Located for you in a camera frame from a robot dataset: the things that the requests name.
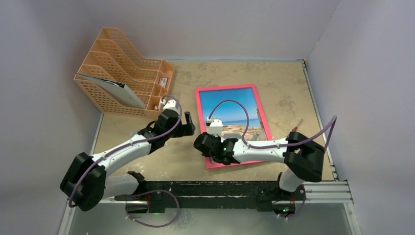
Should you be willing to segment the blue red screwdriver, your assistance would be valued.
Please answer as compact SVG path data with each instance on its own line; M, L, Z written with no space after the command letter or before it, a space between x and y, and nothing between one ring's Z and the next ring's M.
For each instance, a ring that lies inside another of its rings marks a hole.
M293 131L293 132L296 132L302 123L303 123L303 119L301 119L301 120L297 123L297 125L296 125L293 129L292 129L292 131Z

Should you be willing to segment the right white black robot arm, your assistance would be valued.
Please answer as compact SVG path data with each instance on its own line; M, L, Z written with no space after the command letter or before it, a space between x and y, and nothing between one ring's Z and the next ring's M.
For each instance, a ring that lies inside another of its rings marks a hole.
M287 166L275 185L276 196L287 199L304 182L322 180L325 147L299 132L273 141L244 141L223 139L203 132L194 144L203 156L223 165L250 161L277 162Z

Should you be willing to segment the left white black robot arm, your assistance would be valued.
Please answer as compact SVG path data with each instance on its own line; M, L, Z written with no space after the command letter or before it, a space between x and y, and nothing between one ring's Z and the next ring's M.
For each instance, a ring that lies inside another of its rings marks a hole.
M106 181L116 170L164 147L170 138L194 133L195 125L189 111L182 115L173 109L165 109L156 121L150 122L126 142L98 154L82 152L76 155L60 183L60 190L68 196L69 207L88 211L104 198L108 191Z

